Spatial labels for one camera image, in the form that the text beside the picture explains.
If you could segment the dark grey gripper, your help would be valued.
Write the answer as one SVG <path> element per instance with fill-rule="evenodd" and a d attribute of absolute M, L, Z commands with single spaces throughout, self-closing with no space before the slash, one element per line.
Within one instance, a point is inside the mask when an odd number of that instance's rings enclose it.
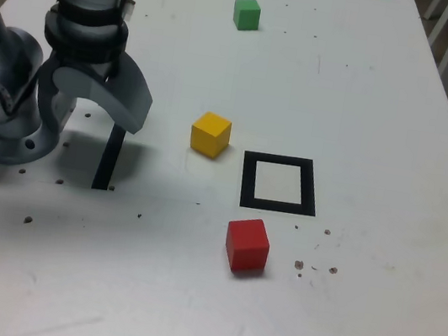
<path fill-rule="evenodd" d="M 141 130 L 152 106 L 151 93 L 141 69 L 128 54 L 123 52 L 117 61 L 88 64 L 93 74 L 61 67 L 55 54 L 40 66 L 38 109 L 50 133 L 60 136 L 74 110 L 75 98 L 98 104 L 130 134 Z"/>

